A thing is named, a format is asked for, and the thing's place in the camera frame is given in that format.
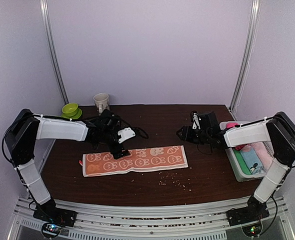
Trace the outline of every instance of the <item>mug handle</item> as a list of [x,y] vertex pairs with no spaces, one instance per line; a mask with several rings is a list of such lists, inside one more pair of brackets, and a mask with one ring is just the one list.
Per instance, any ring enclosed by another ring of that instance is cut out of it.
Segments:
[[98,113],[101,114],[103,112],[103,104],[99,103],[98,104]]

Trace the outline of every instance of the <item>robotic arm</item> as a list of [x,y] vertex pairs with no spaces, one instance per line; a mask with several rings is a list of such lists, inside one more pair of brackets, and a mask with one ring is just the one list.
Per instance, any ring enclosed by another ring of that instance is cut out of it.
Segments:
[[265,177],[249,198],[247,207],[231,209],[227,214],[230,226],[257,221],[269,216],[266,202],[283,184],[295,161],[295,125],[284,112],[247,124],[220,129],[214,112],[191,113],[192,126],[183,126],[178,137],[194,144],[209,144],[211,148],[232,148],[239,145],[272,143],[274,159]]
[[93,146],[103,143],[108,146],[113,157],[119,159],[130,155],[124,149],[123,142],[137,135],[148,138],[142,129],[129,125],[122,128],[122,123],[126,122],[107,109],[100,116],[82,121],[37,115],[28,109],[19,113],[5,132],[2,147],[5,141],[11,155],[9,161],[36,203],[35,218],[69,227],[73,227],[76,219],[75,211],[56,208],[34,162],[36,140],[66,139],[87,142]]

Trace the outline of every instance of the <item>green cloth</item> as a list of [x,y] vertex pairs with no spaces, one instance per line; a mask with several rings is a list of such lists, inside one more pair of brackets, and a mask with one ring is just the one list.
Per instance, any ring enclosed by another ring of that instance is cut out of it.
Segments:
[[235,150],[234,148],[233,148],[233,152],[236,156],[239,166],[242,169],[242,172],[246,175],[251,175],[251,172],[250,172],[248,166],[246,165],[246,162],[244,161],[241,153],[238,150]]

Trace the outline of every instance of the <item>green saucer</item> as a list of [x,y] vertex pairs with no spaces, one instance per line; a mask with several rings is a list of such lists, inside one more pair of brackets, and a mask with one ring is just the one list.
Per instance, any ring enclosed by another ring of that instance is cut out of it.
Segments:
[[79,119],[81,117],[81,115],[82,115],[82,110],[78,109],[77,113],[73,116],[66,116],[64,113],[62,113],[61,117],[65,118],[65,119]]

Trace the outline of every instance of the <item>plastic bin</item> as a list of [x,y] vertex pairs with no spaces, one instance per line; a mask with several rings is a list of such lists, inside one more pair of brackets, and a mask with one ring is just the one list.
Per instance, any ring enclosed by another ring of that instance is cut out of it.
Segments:
[[[239,123],[239,124],[246,124],[249,123],[248,121],[223,121],[219,124],[219,127],[223,130],[226,128],[228,123]],[[269,141],[265,141],[263,142],[263,144],[265,145],[265,148],[268,152],[268,154],[270,154],[270,156],[273,156],[274,151],[273,151],[273,147],[271,142]],[[263,178],[266,173],[260,173],[260,174],[253,174],[253,175],[246,175],[240,165],[239,162],[237,160],[236,155],[233,152],[233,149],[230,147],[228,149],[225,150],[227,157],[229,159],[229,162],[231,163],[235,178],[238,182],[245,182],[245,181],[250,181],[250,180],[255,180],[255,179],[261,179]]]

